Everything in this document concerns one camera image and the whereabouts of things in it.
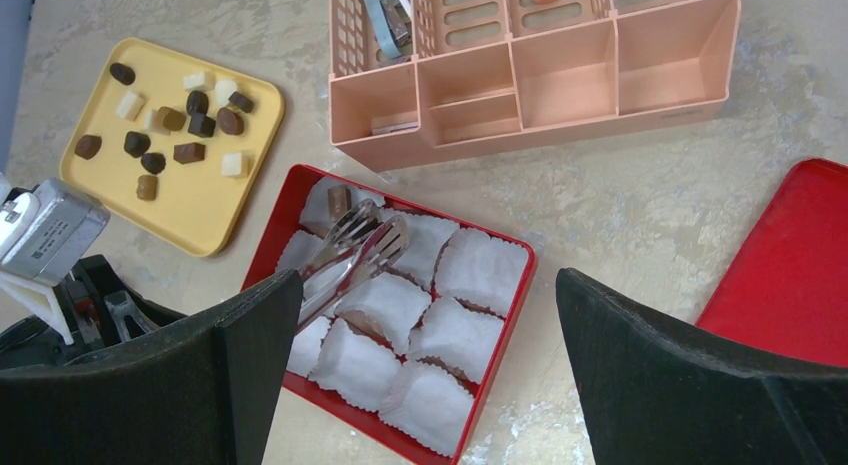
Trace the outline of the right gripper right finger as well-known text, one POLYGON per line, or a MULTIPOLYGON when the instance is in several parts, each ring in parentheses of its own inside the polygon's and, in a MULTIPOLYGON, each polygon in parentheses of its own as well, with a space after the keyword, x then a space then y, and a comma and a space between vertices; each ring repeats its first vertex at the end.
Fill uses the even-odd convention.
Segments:
POLYGON ((847 372, 758 350, 561 269, 556 305, 599 464, 843 464, 847 372))

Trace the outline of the metal tongs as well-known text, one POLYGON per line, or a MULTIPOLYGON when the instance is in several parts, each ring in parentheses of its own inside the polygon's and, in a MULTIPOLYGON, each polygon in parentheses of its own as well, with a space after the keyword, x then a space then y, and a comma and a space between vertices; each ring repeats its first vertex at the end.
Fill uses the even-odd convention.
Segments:
POLYGON ((304 331, 355 288, 392 267, 409 245, 410 231, 403 217, 382 221, 371 199, 352 206, 335 222, 321 248, 298 269, 300 278, 308 281, 339 263, 346 265, 336 280, 304 297, 296 332, 304 331))

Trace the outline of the small dark chocolate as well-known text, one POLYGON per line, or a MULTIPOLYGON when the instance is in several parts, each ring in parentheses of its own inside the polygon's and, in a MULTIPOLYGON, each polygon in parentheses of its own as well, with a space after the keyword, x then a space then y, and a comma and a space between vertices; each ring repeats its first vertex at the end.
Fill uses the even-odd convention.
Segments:
POLYGON ((162 153, 145 153, 141 156, 141 165, 147 173, 158 175, 166 168, 167 161, 162 153))

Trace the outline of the white square chocolate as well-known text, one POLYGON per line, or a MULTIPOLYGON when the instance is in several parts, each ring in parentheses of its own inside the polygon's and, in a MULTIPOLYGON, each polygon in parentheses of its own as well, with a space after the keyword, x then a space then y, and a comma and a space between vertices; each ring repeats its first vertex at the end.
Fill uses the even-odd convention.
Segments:
POLYGON ((220 173, 225 178, 247 178, 251 174, 254 162, 253 154, 246 151, 224 153, 221 157, 220 173))

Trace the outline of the brown rectangular chocolate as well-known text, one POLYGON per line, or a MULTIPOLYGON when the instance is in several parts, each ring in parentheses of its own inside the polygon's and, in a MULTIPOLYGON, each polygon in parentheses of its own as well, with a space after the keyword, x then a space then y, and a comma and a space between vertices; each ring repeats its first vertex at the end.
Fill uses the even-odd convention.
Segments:
POLYGON ((346 185, 335 185, 327 190, 328 216, 332 221, 342 218, 351 208, 351 192, 346 185))

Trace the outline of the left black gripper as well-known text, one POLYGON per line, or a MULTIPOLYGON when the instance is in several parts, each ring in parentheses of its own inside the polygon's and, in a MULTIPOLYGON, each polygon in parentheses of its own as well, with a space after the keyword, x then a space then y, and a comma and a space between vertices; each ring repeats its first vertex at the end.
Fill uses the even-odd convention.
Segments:
POLYGON ((63 366, 185 315, 143 298, 103 255, 83 258, 54 287, 3 272, 1 289, 30 316, 1 332, 1 368, 63 366))

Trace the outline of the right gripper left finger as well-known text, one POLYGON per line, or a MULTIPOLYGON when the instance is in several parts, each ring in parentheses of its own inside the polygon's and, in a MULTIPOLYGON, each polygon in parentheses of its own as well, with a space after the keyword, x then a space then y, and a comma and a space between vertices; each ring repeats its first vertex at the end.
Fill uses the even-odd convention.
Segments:
POLYGON ((3 371, 2 462, 260 463, 302 297, 279 272, 66 365, 3 371))

